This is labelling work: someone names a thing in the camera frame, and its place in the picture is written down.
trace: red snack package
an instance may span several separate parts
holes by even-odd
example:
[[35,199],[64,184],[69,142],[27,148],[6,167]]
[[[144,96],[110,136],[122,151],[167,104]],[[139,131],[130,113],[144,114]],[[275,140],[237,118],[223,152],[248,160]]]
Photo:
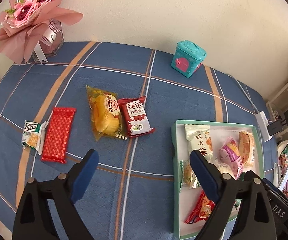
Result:
[[201,220],[207,220],[210,216],[212,210],[215,207],[215,203],[212,200],[209,200],[205,195],[204,190],[202,190],[196,206],[190,213],[190,215],[186,218],[185,224],[193,224]]
[[122,110],[124,115],[127,136],[130,138],[155,131],[155,128],[151,128],[146,117],[143,106],[145,98],[146,97],[144,96],[141,98],[125,98],[118,100],[119,108]]
[[76,109],[72,107],[54,107],[41,161],[66,163],[66,147],[75,112]]

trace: silver screw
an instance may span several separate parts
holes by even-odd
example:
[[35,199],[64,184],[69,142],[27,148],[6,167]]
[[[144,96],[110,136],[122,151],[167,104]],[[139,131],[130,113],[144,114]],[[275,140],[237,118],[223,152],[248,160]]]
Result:
[[30,177],[28,180],[27,180],[27,183],[31,184],[35,181],[35,178],[33,177]]
[[66,177],[67,177],[66,173],[61,173],[61,174],[58,175],[59,179],[66,179]]
[[224,178],[224,179],[231,179],[231,175],[229,175],[228,173],[223,173],[222,174],[222,177]]
[[261,180],[259,178],[254,178],[253,181],[256,183],[256,184],[261,184]]

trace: white and green snack package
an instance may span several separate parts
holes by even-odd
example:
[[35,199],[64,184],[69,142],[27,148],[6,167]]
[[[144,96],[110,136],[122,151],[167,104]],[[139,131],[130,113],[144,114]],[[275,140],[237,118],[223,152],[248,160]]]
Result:
[[26,146],[36,150],[39,155],[42,154],[44,140],[45,140],[45,130],[48,122],[42,124],[37,122],[30,122],[25,120],[22,144],[25,148]]

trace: green box lid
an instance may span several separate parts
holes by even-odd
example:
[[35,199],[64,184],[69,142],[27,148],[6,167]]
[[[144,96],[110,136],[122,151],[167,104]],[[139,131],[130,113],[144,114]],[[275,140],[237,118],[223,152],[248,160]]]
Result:
[[177,43],[177,48],[200,61],[206,57],[206,51],[191,41],[180,41]]

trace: white power strip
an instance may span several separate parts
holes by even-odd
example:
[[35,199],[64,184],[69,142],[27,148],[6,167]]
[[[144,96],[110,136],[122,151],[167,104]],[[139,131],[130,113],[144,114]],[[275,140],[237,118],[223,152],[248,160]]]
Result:
[[264,142],[271,140],[273,136],[268,134],[268,130],[267,130],[268,121],[266,119],[265,113],[261,111],[258,114],[256,114],[255,117],[256,117],[257,123],[259,124]]

